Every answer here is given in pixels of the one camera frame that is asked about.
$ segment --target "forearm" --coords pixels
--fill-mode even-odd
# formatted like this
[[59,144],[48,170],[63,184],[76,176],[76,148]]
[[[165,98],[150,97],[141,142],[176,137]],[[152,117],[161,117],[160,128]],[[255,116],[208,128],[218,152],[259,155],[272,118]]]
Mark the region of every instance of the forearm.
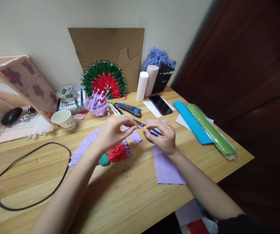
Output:
[[92,144],[61,184],[36,221],[31,233],[67,233],[72,225],[102,152]]
[[169,158],[185,179],[193,195],[214,218],[224,220],[244,214],[241,208],[180,150]]

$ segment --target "clear plastic cup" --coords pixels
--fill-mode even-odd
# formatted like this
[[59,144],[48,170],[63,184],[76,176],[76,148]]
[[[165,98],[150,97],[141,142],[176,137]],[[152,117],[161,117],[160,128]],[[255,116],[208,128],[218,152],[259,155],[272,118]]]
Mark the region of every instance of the clear plastic cup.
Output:
[[96,109],[96,110],[91,110],[91,109],[88,109],[88,105],[89,105],[89,99],[86,99],[84,101],[84,107],[90,111],[94,116],[96,117],[100,117],[100,116],[103,116],[107,113],[107,105],[108,105],[108,100],[105,102],[104,106],[99,108],[99,109]]

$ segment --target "smartphone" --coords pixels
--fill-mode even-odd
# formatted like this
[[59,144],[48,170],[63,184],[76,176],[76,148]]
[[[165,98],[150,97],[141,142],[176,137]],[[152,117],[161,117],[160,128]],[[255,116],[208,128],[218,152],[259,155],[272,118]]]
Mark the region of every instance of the smartphone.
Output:
[[165,103],[165,101],[159,96],[151,96],[150,100],[154,106],[158,109],[161,115],[167,115],[172,113],[172,109]]

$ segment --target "black cable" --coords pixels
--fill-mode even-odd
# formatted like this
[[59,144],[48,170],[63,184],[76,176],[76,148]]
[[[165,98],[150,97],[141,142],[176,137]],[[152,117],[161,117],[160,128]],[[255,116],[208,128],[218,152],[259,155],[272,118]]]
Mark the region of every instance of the black cable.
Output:
[[38,205],[38,204],[44,202],[45,200],[47,200],[49,197],[51,197],[51,196],[56,192],[56,190],[59,188],[59,186],[61,185],[61,183],[63,182],[63,180],[64,180],[64,178],[65,178],[65,176],[66,176],[66,173],[67,173],[67,170],[68,170],[68,164],[70,163],[70,161],[71,161],[71,156],[72,156],[71,151],[70,151],[66,146],[61,145],[61,144],[56,143],[56,142],[45,143],[44,145],[39,146],[38,148],[34,149],[33,151],[29,152],[28,154],[26,154],[26,155],[20,157],[19,159],[15,160],[14,162],[12,162],[12,163],[7,167],[7,169],[5,169],[5,170],[0,174],[0,176],[2,176],[5,172],[7,172],[7,171],[8,171],[11,167],[13,167],[16,163],[18,163],[18,162],[21,161],[22,159],[26,158],[28,155],[34,153],[34,152],[37,151],[38,149],[40,149],[40,148],[42,148],[42,147],[44,147],[44,146],[46,146],[46,145],[49,145],[49,144],[57,144],[57,145],[63,146],[63,147],[64,147],[65,149],[67,149],[68,152],[69,152],[69,160],[68,160],[68,163],[67,163],[67,166],[66,166],[66,170],[65,170],[64,175],[63,175],[61,181],[59,182],[58,186],[57,186],[57,187],[54,189],[54,191],[53,191],[51,194],[49,194],[47,197],[45,197],[45,198],[42,199],[41,201],[36,202],[36,203],[34,203],[34,204],[32,204],[32,205],[29,205],[29,206],[26,206],[26,207],[23,207],[23,208],[12,209],[12,208],[6,207],[5,205],[3,205],[3,204],[0,202],[0,207],[1,207],[1,208],[5,209],[5,210],[8,210],[8,211],[21,211],[21,210],[25,210],[25,209],[31,208],[31,207],[33,207],[33,206],[36,206],[36,205]]

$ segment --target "desk surface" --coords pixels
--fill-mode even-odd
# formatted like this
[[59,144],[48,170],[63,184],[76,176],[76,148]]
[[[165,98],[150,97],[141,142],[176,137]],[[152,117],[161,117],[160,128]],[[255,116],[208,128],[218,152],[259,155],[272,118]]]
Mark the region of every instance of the desk surface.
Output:
[[[161,96],[170,104],[178,100],[187,104],[169,87]],[[142,122],[156,119],[135,97],[136,93],[131,93],[123,102],[143,109]],[[178,111],[174,111],[160,119],[175,128],[178,148],[216,183],[254,158],[226,135],[238,151],[238,162],[229,162],[214,145],[200,145],[191,131],[176,123],[177,116]],[[95,118],[88,113],[74,130],[60,128],[47,136],[0,144],[0,173],[17,158],[47,142],[61,143],[74,152],[85,136],[100,128],[106,119],[107,116]],[[130,144],[131,158],[95,168],[71,233],[140,233],[193,199],[187,185],[157,183],[152,144],[141,130],[137,132],[143,141]],[[43,199],[59,183],[67,162],[67,151],[58,145],[46,146],[23,159],[0,178],[1,202],[20,208]],[[0,233],[28,233],[47,202],[24,211],[0,208]]]

